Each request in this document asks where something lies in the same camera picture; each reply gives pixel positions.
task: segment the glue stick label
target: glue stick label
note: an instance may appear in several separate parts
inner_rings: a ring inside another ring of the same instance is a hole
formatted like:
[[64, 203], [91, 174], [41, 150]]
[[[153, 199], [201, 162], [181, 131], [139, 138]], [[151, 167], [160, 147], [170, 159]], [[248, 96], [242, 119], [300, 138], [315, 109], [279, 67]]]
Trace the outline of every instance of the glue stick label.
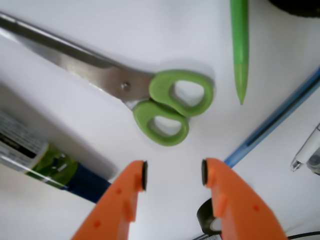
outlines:
[[63, 188], [78, 162], [0, 110], [0, 164]]

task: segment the metal blade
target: metal blade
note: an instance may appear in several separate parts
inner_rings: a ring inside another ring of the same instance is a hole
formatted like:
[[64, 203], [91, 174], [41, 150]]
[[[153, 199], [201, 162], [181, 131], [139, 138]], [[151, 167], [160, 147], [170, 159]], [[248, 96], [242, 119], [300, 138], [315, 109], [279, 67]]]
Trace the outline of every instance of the metal blade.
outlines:
[[0, 35], [122, 100], [129, 108], [150, 97], [152, 74], [117, 62], [0, 12]]

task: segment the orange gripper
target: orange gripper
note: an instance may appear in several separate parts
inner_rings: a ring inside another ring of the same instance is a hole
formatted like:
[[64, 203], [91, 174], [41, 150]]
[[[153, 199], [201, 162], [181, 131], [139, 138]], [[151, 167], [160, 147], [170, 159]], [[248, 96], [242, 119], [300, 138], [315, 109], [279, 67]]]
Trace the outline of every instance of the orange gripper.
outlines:
[[224, 162], [202, 162], [203, 185], [212, 191], [213, 214], [221, 218], [223, 240], [287, 240], [276, 216]]
[[147, 162], [134, 161], [101, 197], [73, 240], [127, 240], [136, 219], [138, 192], [146, 190]]

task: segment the black tape roll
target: black tape roll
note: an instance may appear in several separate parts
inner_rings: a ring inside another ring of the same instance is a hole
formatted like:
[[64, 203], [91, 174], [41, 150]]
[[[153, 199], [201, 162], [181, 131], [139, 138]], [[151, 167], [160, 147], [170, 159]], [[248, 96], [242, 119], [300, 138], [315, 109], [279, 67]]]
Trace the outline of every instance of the black tape roll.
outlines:
[[209, 236], [221, 234], [221, 222], [220, 218], [214, 217], [212, 198], [201, 205], [196, 217], [204, 234]]
[[299, 17], [320, 18], [320, 1], [319, 0], [269, 0], [279, 9]]

